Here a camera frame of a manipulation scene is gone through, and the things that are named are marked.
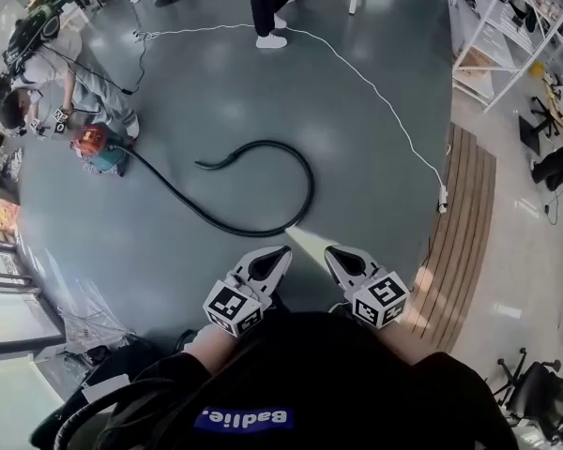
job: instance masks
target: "white tile floor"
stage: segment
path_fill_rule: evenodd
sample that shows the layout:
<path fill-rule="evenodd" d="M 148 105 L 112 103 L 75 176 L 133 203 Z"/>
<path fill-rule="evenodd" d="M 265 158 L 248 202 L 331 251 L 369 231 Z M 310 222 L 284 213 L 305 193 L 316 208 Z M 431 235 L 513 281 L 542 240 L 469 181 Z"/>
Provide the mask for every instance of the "white tile floor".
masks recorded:
<path fill-rule="evenodd" d="M 478 143 L 497 158 L 495 207 L 486 257 L 463 331 L 453 355 L 489 378 L 502 383 L 496 359 L 508 365 L 528 359 L 563 364 L 563 194 L 558 222 L 551 225 L 544 205 L 554 194 L 530 177 L 531 151 L 519 140 L 518 116 L 535 125 L 530 98 L 543 95 L 541 81 L 525 75 L 488 113 L 473 98 L 455 90 L 452 121 L 474 133 Z M 552 139 L 555 146 L 563 140 Z M 541 137 L 542 152 L 552 144 Z M 555 202 L 551 219 L 555 219 Z"/>

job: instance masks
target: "black hair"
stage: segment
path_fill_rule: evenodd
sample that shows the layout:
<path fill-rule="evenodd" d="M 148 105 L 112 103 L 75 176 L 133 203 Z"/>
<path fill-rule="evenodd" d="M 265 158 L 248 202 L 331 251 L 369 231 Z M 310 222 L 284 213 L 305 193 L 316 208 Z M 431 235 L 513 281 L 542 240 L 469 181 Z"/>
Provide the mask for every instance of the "black hair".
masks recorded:
<path fill-rule="evenodd" d="M 0 106 L 0 123 L 8 130 L 25 126 L 25 115 L 19 106 L 19 91 L 13 90 Z"/>

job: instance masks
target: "white marker cube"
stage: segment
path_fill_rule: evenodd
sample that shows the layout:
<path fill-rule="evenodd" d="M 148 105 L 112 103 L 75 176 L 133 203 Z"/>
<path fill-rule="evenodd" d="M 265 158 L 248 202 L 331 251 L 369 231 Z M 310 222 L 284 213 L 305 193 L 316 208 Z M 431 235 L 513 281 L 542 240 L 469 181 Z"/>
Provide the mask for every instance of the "white marker cube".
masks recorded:
<path fill-rule="evenodd" d="M 263 304 L 218 280 L 203 309 L 214 324 L 234 337 L 263 320 Z"/>
<path fill-rule="evenodd" d="M 403 313 L 408 295 L 403 281 L 391 272 L 355 292 L 353 314 L 375 328 L 382 328 Z"/>

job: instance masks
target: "black pants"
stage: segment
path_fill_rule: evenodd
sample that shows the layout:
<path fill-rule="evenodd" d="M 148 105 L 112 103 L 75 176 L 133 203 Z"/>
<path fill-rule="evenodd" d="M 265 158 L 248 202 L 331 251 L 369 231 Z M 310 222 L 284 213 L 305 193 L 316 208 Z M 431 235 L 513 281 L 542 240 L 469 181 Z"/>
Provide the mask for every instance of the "black pants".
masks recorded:
<path fill-rule="evenodd" d="M 273 15 L 288 3 L 288 0 L 251 0 L 254 28 L 259 37 L 266 37 L 275 28 Z"/>
<path fill-rule="evenodd" d="M 551 191 L 563 183 L 563 146 L 534 165 L 532 178 L 536 183 L 546 180 L 546 187 Z"/>

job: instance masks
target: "orange box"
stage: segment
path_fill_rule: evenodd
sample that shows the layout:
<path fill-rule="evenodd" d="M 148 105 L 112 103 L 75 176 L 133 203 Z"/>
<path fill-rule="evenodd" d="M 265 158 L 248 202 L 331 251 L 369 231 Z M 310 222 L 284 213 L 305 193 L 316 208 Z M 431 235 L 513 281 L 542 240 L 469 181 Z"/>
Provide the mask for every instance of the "orange box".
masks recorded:
<path fill-rule="evenodd" d="M 21 207 L 17 203 L 0 198 L 0 231 L 14 235 Z"/>

